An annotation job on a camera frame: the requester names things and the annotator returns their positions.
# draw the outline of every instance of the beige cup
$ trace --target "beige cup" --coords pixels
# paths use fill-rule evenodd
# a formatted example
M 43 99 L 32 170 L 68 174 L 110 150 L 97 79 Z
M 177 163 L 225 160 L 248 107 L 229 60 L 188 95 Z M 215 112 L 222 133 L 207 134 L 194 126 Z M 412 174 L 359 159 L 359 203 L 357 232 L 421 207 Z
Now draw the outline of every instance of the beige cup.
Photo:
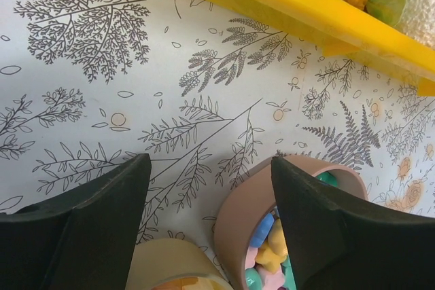
M 288 156 L 286 160 L 312 176 L 328 171 L 336 178 L 338 188 L 368 199 L 361 177 L 346 166 L 307 156 Z M 215 252 L 235 290 L 248 290 L 245 282 L 247 248 L 257 225 L 275 206 L 271 166 L 268 165 L 234 189 L 219 211 L 214 234 Z
M 215 290 L 232 290 L 210 259 L 194 244 L 165 238 L 135 247 L 126 290 L 151 290 L 181 278 L 206 278 Z

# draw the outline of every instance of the floral patterned tablecloth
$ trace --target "floral patterned tablecloth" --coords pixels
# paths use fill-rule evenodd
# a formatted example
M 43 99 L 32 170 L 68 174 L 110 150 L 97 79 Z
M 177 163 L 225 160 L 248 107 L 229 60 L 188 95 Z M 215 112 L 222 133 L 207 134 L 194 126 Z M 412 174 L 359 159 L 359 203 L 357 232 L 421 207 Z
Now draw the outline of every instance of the floral patterned tablecloth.
M 218 209 L 279 153 L 357 170 L 434 216 L 435 99 L 203 0 L 1 0 L 0 211 L 152 155 L 137 241 L 212 249 Z

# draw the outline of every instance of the botanical print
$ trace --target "botanical print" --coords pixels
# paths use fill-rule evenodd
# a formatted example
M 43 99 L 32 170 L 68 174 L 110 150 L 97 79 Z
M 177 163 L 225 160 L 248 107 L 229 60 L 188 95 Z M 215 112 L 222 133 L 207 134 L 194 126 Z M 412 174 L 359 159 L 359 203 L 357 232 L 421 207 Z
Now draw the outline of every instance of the botanical print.
M 219 267 L 222 202 L 278 150 L 344 164 L 370 201 L 435 216 L 435 100 L 414 86 L 203 0 L 0 10 L 0 213 L 147 152 L 137 242 L 189 240 Z
M 28 49 L 36 59 L 49 65 L 66 58 L 83 67 L 89 82 L 103 75 L 109 83 L 119 71 L 129 72 L 132 57 L 141 65 L 148 62 L 143 28 L 150 11 L 144 1 L 17 1 L 14 12 L 31 21 Z

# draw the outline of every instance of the pink bead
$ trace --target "pink bead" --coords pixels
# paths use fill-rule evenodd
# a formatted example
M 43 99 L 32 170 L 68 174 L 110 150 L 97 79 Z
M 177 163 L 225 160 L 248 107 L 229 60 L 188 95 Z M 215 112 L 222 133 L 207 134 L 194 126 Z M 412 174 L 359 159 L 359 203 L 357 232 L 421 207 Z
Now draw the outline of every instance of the pink bead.
M 257 253 L 258 253 L 258 248 L 255 247 L 247 248 L 245 270 L 247 270 L 248 268 L 253 268 L 255 266 Z
M 257 271 L 261 277 L 263 290 L 278 290 L 285 283 L 285 276 L 281 269 L 273 274 L 262 266 L 258 266 Z

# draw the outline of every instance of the yellow tray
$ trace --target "yellow tray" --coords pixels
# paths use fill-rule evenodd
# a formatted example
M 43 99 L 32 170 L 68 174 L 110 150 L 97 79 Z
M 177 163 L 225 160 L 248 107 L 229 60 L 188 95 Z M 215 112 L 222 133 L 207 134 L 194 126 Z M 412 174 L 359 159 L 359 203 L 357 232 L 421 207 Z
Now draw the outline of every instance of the yellow tray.
M 435 95 L 435 51 L 342 0 L 208 0 Z

